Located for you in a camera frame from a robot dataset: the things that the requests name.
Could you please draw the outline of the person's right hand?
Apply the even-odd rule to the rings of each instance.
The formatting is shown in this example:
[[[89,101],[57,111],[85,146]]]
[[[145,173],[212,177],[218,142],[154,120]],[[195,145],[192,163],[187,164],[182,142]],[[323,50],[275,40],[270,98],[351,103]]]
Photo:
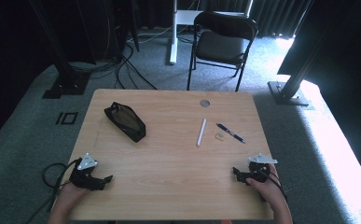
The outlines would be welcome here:
[[[270,204],[270,202],[273,200],[278,200],[281,198],[285,199],[284,194],[279,188],[280,181],[277,176],[276,169],[272,164],[270,165],[270,168],[271,175],[264,183],[257,182],[256,180],[251,178],[246,179],[247,183],[253,188],[255,188],[268,202],[268,204]]]

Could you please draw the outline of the black metal stand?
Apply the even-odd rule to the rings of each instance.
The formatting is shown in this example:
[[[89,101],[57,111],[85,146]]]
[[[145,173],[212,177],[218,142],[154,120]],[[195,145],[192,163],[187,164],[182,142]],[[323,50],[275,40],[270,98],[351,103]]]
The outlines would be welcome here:
[[[43,99],[60,99],[63,95],[83,95],[90,80],[90,73],[76,71],[69,64],[41,0],[28,1],[43,27],[49,42],[50,58],[58,71],[54,84],[45,91]]]
[[[268,86],[277,105],[308,106],[310,103],[300,89],[308,75],[318,49],[319,40],[314,35],[299,33],[285,55],[279,75],[289,75],[287,81],[269,81]]]

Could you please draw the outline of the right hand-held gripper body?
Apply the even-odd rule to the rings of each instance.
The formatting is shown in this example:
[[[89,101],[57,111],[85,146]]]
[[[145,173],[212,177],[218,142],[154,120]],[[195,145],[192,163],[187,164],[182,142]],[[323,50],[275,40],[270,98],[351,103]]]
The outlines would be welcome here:
[[[264,183],[271,175],[271,164],[276,164],[278,161],[270,156],[259,153],[255,156],[249,157],[249,176],[257,182]]]

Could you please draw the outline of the black folding chair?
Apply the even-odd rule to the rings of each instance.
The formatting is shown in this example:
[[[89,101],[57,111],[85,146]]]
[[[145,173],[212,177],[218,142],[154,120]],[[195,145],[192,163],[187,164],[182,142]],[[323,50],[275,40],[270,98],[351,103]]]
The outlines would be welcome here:
[[[190,89],[192,72],[197,64],[234,70],[238,91],[250,48],[257,37],[257,23],[244,15],[203,11],[194,19],[193,42],[187,75]]]

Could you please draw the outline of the black mesh pencil case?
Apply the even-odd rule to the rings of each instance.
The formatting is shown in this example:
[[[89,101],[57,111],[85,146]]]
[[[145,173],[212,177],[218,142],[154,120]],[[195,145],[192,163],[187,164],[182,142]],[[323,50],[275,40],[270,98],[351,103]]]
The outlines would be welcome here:
[[[114,102],[104,113],[133,142],[138,143],[146,136],[146,125],[129,106]]]

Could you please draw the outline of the white pen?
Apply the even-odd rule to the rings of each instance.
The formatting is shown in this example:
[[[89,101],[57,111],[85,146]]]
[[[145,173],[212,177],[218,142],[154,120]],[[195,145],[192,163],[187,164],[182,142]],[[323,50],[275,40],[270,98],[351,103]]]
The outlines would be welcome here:
[[[205,126],[206,126],[206,121],[207,121],[207,119],[202,120],[201,128],[200,128],[199,135],[198,135],[197,142],[196,142],[196,147],[201,146],[201,141],[202,141],[203,133],[204,133]]]

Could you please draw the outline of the person's left hand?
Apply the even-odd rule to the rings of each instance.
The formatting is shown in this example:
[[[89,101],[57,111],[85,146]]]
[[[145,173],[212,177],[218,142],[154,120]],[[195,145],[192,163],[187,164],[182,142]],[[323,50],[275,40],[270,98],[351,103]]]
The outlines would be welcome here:
[[[72,182],[67,182],[61,188],[55,208],[68,215],[89,192],[88,189],[79,188]]]

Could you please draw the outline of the dark pleated curtain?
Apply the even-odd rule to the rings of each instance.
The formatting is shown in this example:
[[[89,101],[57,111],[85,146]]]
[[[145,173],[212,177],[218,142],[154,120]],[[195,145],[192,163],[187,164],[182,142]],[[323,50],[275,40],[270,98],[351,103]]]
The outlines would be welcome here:
[[[196,0],[196,9],[244,13],[259,36],[294,37],[314,0]]]

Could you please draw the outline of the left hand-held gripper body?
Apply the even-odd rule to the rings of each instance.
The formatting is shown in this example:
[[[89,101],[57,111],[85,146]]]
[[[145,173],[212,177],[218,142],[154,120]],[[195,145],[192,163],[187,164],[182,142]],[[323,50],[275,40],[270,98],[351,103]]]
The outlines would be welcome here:
[[[75,167],[69,177],[70,182],[83,189],[90,189],[91,184],[103,184],[103,179],[91,175],[97,164],[98,162],[89,153],[86,153],[82,158],[76,159]]]

